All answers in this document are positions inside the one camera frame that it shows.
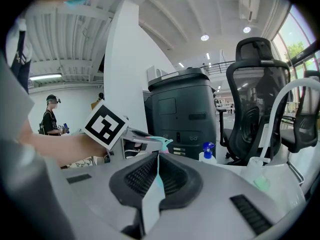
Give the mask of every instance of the white floor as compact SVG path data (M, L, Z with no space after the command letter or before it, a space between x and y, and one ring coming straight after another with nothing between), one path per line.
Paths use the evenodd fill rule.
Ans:
M235 123L235 114L224 114L224 128L232 129ZM220 141L220 123L219 116L216 120L216 160L218 164L226 164L232 161L231 158L226 159L227 148L219 143ZM273 160L268 165L281 165L287 162L288 149L281 145L279 152L274 156ZM305 194L313 182L317 178L320 171L320 140L315 147L307 147L300 150L299 153L291 153L290 161L303 174L304 183L301 186Z

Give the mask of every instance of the balcony railing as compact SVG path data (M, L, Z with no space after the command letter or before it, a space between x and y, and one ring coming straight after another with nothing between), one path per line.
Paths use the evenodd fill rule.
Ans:
M227 68L234 62L235 62L235 60L231 60L231 61L220 62L220 63L202 66L200 68L206 70L208 72L209 76L211 76L211 75L215 75L215 74L226 73Z

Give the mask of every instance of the white ceiling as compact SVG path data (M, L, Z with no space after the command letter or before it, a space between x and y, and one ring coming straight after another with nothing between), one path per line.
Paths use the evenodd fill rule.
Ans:
M121 0L87 0L85 4L35 4L26 13L27 38L33 47L30 75L62 73L34 82L101 83L98 72L104 56L108 26ZM234 60L238 41L253 36L270 38L286 16L286 0L251 0L252 21L246 0L140 0L139 24L180 70L202 63ZM251 26L249 34L243 33ZM201 41L203 34L208 41Z

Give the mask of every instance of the black office chair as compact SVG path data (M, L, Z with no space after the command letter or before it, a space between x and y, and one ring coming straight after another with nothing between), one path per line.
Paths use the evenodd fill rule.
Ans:
M234 161L229 165L247 165L251 157L260 155L267 134L274 101L280 90L290 81L286 63L275 60L271 44L265 38L251 37L236 46L236 62L226 70L226 78L234 100L235 121L233 129L224 129L223 112L220 118L220 144L227 147L226 158ZM273 158L281 146L280 123L288 95L278 106L271 145L265 157Z
M311 78L320 82L320 72L307 70L305 78ZM288 148L287 164L299 179L301 185L305 179L299 170L290 162L290 153L298 153L301 149L315 147L318 142L317 119L320 109L320 93L309 87L302 88L298 110L295 116L285 116L293 122L293 128L282 129L281 142Z

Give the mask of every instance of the curved white pipe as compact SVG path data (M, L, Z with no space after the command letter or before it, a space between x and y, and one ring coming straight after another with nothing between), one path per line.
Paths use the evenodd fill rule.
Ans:
M281 100L289 91L291 91L291 89L299 87L299 86L310 87L310 88L315 89L318 92L320 92L320 82L318 82L314 79L310 79L310 78L303 78L303 79L294 80L294 81L288 83L285 87L283 87L281 89L281 91L279 92L279 94L275 98L274 104L272 106L270 119L269 119L268 133L266 135L264 146L263 146L263 149L262 149L262 152L260 155L261 158L264 158L267 153L267 149L268 149L268 146L270 143L272 131L274 128L273 125L275 123L276 112L277 112L277 109L278 109L278 106L279 106Z

